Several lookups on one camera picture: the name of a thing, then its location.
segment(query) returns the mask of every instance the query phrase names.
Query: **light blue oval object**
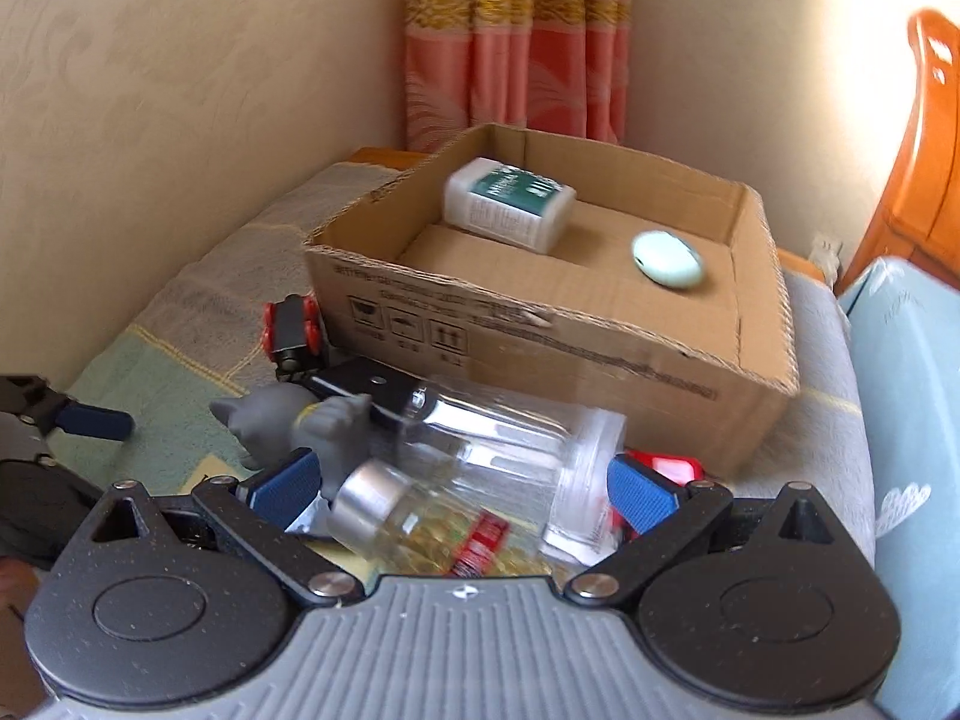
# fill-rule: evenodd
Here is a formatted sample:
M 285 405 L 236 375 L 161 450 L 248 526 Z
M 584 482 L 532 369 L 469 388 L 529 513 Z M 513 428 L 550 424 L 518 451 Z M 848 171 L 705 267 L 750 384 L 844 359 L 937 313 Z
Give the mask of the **light blue oval object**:
M 640 233 L 632 244 L 637 267 L 659 285 L 688 290 L 704 279 L 704 264 L 690 244 L 665 230 Z

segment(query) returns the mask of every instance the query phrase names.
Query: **power outlet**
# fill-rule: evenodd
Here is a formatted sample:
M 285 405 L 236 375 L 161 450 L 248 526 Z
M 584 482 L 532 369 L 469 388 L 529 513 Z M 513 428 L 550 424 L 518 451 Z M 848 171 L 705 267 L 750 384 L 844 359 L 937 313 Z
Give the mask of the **power outlet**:
M 809 261 L 817 266 L 827 279 L 827 285 L 832 287 L 840 274 L 840 250 L 843 242 L 827 233 L 818 232 L 813 236 L 810 247 Z
M 824 252 L 832 254 L 837 259 L 840 259 L 840 250 L 843 248 L 843 241 L 827 233 L 814 233 L 813 243 L 810 245 L 810 259 L 812 260 L 815 255 L 822 254 Z

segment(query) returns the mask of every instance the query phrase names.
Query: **red label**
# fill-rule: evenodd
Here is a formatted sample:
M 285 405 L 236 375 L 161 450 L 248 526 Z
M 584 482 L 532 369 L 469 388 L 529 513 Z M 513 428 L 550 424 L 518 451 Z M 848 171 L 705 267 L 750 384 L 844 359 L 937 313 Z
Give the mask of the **red label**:
M 507 541 L 510 523 L 503 517 L 481 511 L 470 535 L 453 559 L 448 576 L 474 579 L 487 573 L 497 551 Z

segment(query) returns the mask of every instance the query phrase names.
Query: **blue gripper pad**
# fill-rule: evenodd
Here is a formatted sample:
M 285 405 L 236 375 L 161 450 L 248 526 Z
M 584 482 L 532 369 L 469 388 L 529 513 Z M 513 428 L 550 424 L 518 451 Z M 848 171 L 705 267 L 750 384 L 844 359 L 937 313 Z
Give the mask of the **blue gripper pad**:
M 299 450 L 275 469 L 260 471 L 246 480 L 246 503 L 285 531 L 320 493 L 321 480 L 317 455 Z
M 607 466 L 607 496 L 637 533 L 646 533 L 680 507 L 683 488 L 625 455 Z

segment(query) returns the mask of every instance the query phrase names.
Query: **gray toy cat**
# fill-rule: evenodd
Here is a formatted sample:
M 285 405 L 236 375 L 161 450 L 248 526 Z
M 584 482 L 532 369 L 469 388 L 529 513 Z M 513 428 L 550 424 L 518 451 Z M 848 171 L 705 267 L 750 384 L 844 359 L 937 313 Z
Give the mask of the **gray toy cat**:
M 218 398 L 210 410 L 250 453 L 258 471 L 276 466 L 301 447 L 320 460 L 320 494 L 332 500 L 347 476 L 370 456 L 369 395 L 320 401 L 296 384 L 268 384 L 239 398 Z

